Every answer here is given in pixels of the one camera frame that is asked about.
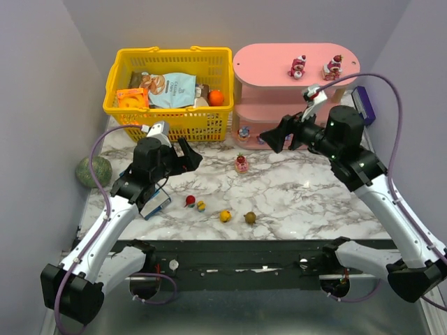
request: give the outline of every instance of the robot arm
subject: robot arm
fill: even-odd
[[[433,250],[436,248],[445,253],[446,246],[400,198],[398,201],[412,214],[418,227],[430,236],[432,245],[427,245],[391,197],[386,167],[374,153],[360,145],[364,123],[355,109],[333,107],[325,128],[315,124],[315,111],[327,99],[322,93],[316,85],[304,90],[309,108],[293,116],[286,115],[278,127],[261,133],[260,137],[279,153],[285,137],[292,134],[290,150],[305,144],[310,152],[329,159],[336,178],[372,210],[400,252],[397,258],[395,254],[341,238],[329,248],[330,258],[337,263],[335,266],[359,269],[387,280],[401,298],[415,302],[447,276],[447,266]]]
[[[113,184],[109,217],[105,216],[104,209],[86,236],[59,266],[48,264],[41,273],[45,305],[53,309],[63,278],[69,276],[59,309],[62,314],[84,325],[99,312],[104,296],[127,276],[141,270],[150,259],[147,257],[150,250],[145,246],[126,247],[115,257],[110,257],[109,252],[127,225],[151,200],[157,182],[194,171],[202,161],[202,156],[184,138],[178,140],[184,155],[177,156],[167,136],[169,126],[166,122],[158,122],[151,128],[143,126],[142,130],[148,131],[147,137],[138,141],[133,162]]]

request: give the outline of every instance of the red ball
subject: red ball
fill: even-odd
[[[194,204],[194,203],[196,203],[195,197],[193,195],[188,195],[186,197],[186,204],[185,204],[185,206],[188,206],[189,204]]]

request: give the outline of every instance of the snack bag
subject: snack bag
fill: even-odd
[[[194,104],[196,76],[185,73],[142,73],[140,87],[148,90],[149,104],[154,108],[181,108]]]

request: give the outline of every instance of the small toy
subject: small toy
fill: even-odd
[[[288,75],[294,77],[295,79],[300,79],[302,75],[305,74],[305,65],[306,65],[306,55],[303,54],[301,56],[296,57],[292,62],[292,67]]]
[[[197,210],[201,213],[205,210],[205,203],[203,201],[199,201],[197,203]]]
[[[189,208],[194,208],[194,206],[196,205],[196,199],[193,195],[188,195],[186,197],[186,204],[185,207],[188,206]]]
[[[238,173],[245,173],[249,170],[249,162],[242,154],[238,154],[235,159],[235,169]]]
[[[342,59],[343,56],[338,54],[328,64],[323,66],[324,80],[336,80],[340,78],[340,73],[342,73]]]
[[[217,89],[213,89],[208,94],[208,101],[210,102],[211,106],[222,106],[224,104],[224,100],[224,95]]]
[[[256,214],[252,211],[249,211],[247,214],[244,215],[245,222],[247,222],[249,225],[253,225],[256,223]]]
[[[143,108],[149,106],[147,89],[119,89],[118,106],[121,108]]]
[[[250,130],[249,127],[245,126],[242,127],[238,132],[237,132],[237,138],[239,140],[239,142],[241,143],[245,143],[249,140],[250,138]]]
[[[229,222],[231,220],[231,213],[229,211],[221,211],[219,218],[221,222]]]

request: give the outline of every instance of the orange package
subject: orange package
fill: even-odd
[[[119,89],[117,90],[118,107],[149,107],[149,98],[147,93],[147,89]]]

